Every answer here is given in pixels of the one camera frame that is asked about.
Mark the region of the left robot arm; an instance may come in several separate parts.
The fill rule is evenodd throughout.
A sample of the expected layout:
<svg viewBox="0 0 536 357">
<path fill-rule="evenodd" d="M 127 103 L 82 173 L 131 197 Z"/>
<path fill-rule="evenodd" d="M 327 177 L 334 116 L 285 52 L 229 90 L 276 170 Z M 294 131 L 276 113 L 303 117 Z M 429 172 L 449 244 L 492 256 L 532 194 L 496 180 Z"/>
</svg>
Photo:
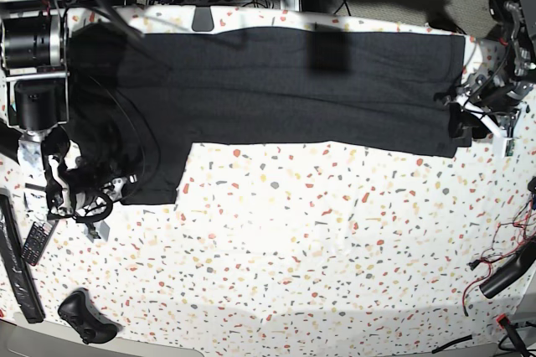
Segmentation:
<svg viewBox="0 0 536 357">
<path fill-rule="evenodd" d="M 493 153 L 505 158 L 513 154 L 518 121 L 529 112 L 524 98 L 535 90 L 535 0 L 489 0 L 489 13 L 498 39 L 474 44 L 461 81 L 443 102 L 459 106 L 462 131 L 491 133 Z"/>
</svg>

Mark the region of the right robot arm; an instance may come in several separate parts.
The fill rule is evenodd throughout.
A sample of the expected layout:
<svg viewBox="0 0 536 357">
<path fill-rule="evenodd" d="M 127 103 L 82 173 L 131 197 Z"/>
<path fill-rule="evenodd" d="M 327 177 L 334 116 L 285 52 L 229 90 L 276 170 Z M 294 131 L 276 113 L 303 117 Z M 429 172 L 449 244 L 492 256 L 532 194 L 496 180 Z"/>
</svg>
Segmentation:
<svg viewBox="0 0 536 357">
<path fill-rule="evenodd" d="M 1 0 L 1 82 L 6 126 L 18 134 L 15 159 L 32 228 L 27 242 L 48 241 L 60 220 L 85 226 L 92 240 L 109 234 L 106 218 L 129 181 L 120 163 L 120 132 L 71 96 L 70 33 L 64 0 Z"/>
</svg>

